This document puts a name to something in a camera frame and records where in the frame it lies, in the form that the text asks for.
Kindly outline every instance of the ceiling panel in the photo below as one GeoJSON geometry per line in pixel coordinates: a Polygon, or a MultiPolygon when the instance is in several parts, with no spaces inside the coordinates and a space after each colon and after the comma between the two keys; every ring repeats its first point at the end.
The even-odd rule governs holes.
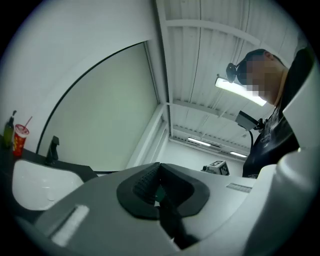
{"type": "Polygon", "coordinates": [[[203,149],[207,153],[210,153],[210,152],[218,153],[220,156],[224,156],[231,159],[237,159],[237,160],[240,160],[241,162],[245,161],[242,157],[230,155],[229,154],[230,152],[228,150],[225,151],[223,148],[219,148],[214,145],[208,148],[207,146],[199,145],[196,142],[189,141],[188,136],[185,133],[177,132],[177,134],[173,138],[171,137],[171,139],[173,139],[175,142],[181,142],[184,145],[195,146],[196,149],[200,149],[200,150],[203,149]]]}
{"type": "MultiPolygon", "coordinates": [[[[274,107],[268,103],[259,106],[215,87],[217,74],[226,77],[228,63],[237,64],[248,52],[259,48],[266,48],[291,64],[299,29],[285,11],[269,0],[158,1],[164,3],[165,17],[159,15],[159,18],[163,35],[165,29],[163,40],[169,45],[164,49],[171,74],[168,91],[173,100],[190,104],[184,107],[170,102],[172,126],[192,131],[204,141],[217,139],[220,143],[215,145],[225,152],[231,150],[230,145],[249,150],[250,135],[234,122],[234,117],[243,111],[256,120],[265,119],[274,107]],[[196,20],[192,22],[197,25],[187,26],[175,20],[196,20]],[[214,23],[212,26],[216,27],[204,27],[199,20],[214,23]],[[235,36],[234,28],[243,31],[242,38],[235,36]],[[206,107],[207,111],[195,110],[195,106],[206,107]]],[[[184,140],[190,136],[175,129],[173,132],[184,140]]],[[[259,132],[252,133],[255,140],[259,132]]]]}

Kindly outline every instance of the sink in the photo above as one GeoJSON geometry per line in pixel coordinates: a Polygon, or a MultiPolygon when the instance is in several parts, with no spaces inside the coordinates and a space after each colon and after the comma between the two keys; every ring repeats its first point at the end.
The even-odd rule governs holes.
{"type": "Polygon", "coordinates": [[[74,172],[25,160],[15,162],[12,193],[29,210],[47,210],[84,182],[74,172]]]}

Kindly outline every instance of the fluorescent light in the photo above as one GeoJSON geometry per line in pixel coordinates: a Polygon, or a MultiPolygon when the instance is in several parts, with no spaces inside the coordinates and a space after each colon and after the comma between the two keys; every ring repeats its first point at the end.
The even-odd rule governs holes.
{"type": "Polygon", "coordinates": [[[192,141],[192,142],[195,142],[195,143],[199,143],[199,144],[205,145],[205,146],[207,146],[207,147],[210,147],[210,146],[211,146],[211,144],[209,144],[209,143],[205,143],[205,142],[202,142],[202,141],[197,140],[197,139],[194,139],[194,138],[188,138],[188,140],[189,140],[189,141],[192,141]]]}
{"type": "Polygon", "coordinates": [[[266,101],[260,98],[259,96],[253,96],[252,91],[247,91],[245,87],[236,84],[236,83],[230,83],[228,80],[223,79],[221,77],[218,77],[215,86],[224,90],[227,90],[229,92],[238,94],[242,97],[245,97],[246,99],[253,101],[254,103],[257,103],[260,106],[263,106],[266,104],[266,101]]]}
{"type": "Polygon", "coordinates": [[[247,157],[248,157],[247,155],[239,154],[239,153],[233,152],[233,151],[231,151],[230,154],[235,155],[235,156],[238,156],[238,157],[241,157],[241,158],[247,158],[247,157]]]}

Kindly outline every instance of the white panel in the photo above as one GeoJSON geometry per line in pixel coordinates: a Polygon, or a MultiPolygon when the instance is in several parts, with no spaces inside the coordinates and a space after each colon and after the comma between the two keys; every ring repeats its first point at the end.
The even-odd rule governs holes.
{"type": "Polygon", "coordinates": [[[158,101],[143,44],[108,58],[69,91],[52,115],[39,153],[53,135],[59,160],[98,170],[123,170],[158,101]]]}
{"type": "Polygon", "coordinates": [[[0,127],[13,110],[18,124],[33,116],[25,147],[35,152],[66,90],[107,56],[154,39],[155,21],[149,0],[43,1],[19,27],[2,59],[0,127]]]}

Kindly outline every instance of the bottle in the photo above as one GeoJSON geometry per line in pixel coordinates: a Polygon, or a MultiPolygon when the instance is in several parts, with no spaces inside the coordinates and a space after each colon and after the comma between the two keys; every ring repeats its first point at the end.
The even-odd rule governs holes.
{"type": "Polygon", "coordinates": [[[4,126],[3,132],[3,146],[4,148],[8,149],[11,145],[12,135],[14,133],[14,115],[17,111],[13,111],[12,116],[10,117],[9,121],[4,126]]]}

